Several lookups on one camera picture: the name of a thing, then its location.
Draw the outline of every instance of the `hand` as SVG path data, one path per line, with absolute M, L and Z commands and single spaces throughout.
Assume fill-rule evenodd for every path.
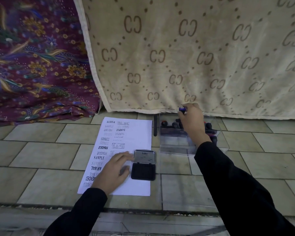
M 183 105 L 187 108 L 187 114 L 178 111 L 178 116 L 192 141 L 199 147 L 204 142 L 211 142 L 210 137 L 205 134 L 203 113 L 197 103 L 187 103 Z
M 119 175 L 123 164 L 128 160 L 134 160 L 133 154 L 129 152 L 115 154 L 94 179 L 91 188 L 99 188 L 103 190 L 107 196 L 112 193 L 126 180 L 130 173 L 130 167 L 127 166 L 123 174 Z

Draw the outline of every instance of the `beige blanket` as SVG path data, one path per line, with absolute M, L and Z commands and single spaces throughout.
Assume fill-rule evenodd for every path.
M 106 109 L 295 119 L 295 0 L 75 0 Z

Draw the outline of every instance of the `paper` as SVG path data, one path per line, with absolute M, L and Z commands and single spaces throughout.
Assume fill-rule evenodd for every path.
M 105 117 L 99 130 L 90 160 L 80 183 L 78 194 L 83 194 L 93 183 L 113 155 L 136 149 L 151 150 L 152 121 L 137 119 L 120 119 Z M 126 165 L 132 170 L 132 162 Z M 134 180 L 130 175 L 113 195 L 150 196 L 150 181 Z

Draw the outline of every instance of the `purple floral curtain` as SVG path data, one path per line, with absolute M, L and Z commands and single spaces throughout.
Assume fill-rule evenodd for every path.
M 98 108 L 73 0 L 0 0 L 0 126 Z

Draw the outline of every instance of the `black shirt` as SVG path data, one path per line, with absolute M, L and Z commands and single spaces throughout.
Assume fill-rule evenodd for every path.
M 202 143 L 194 158 L 231 236 L 295 235 L 295 227 L 275 209 L 270 193 L 213 143 Z M 87 189 L 44 235 L 88 236 L 106 201 L 102 190 Z

